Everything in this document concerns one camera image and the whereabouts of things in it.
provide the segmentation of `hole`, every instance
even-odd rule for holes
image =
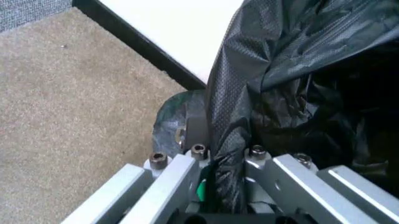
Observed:
[[[297,224],[297,221],[291,217],[280,216],[276,218],[276,224]]]
[[[254,145],[252,146],[252,150],[257,151],[257,152],[263,152],[264,149],[261,145]]]
[[[277,190],[281,190],[280,181],[279,181],[279,180],[276,180],[276,181],[274,182],[274,186],[276,187]]]
[[[184,224],[207,224],[207,221],[202,216],[193,215],[188,217]]]
[[[201,151],[201,150],[204,150],[204,147],[202,145],[196,145],[196,146],[194,146],[194,149]]]
[[[155,153],[152,157],[154,157],[154,159],[161,159],[163,156],[162,153]]]
[[[302,208],[297,208],[296,210],[295,210],[295,214],[300,214],[300,215],[303,215],[303,214],[306,214],[307,212],[304,210],[304,209],[302,209]]]
[[[248,211],[248,214],[256,214],[254,208],[249,204],[247,204],[247,211]]]
[[[304,153],[296,153],[294,155],[294,157],[299,160],[300,162],[308,162],[308,161],[312,161],[312,158],[310,158],[310,156],[304,154]]]

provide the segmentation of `gray carpet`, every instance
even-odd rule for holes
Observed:
[[[72,0],[0,0],[0,32],[65,11]]]
[[[184,89],[72,8],[0,34],[0,223],[58,223],[152,151]]]

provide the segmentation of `silver bracket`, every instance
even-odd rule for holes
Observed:
[[[176,155],[120,223],[166,223],[176,209],[186,209],[199,174],[195,159]]]
[[[151,171],[126,164],[62,224],[117,223],[152,183]]]
[[[399,223],[399,201],[346,166],[317,175],[379,223]]]
[[[318,223],[376,223],[288,154],[264,166],[246,161],[246,173],[287,214],[305,211]]]

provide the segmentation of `bolt head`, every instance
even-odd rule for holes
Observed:
[[[252,156],[254,159],[263,160],[266,158],[266,150],[261,145],[253,145],[248,152],[249,156]]]
[[[191,147],[191,157],[196,160],[206,160],[208,158],[208,150],[202,144],[195,144]]]
[[[185,126],[180,126],[177,128],[175,133],[175,141],[179,145],[180,149],[184,148],[184,138],[185,138]]]
[[[302,165],[304,165],[306,168],[310,169],[312,166],[312,158],[305,153],[295,153],[294,158]]]
[[[152,169],[164,169],[168,165],[168,156],[162,152],[151,153],[149,161]]]

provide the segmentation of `white wall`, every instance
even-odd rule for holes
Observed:
[[[230,20],[243,0],[100,0],[207,83]]]

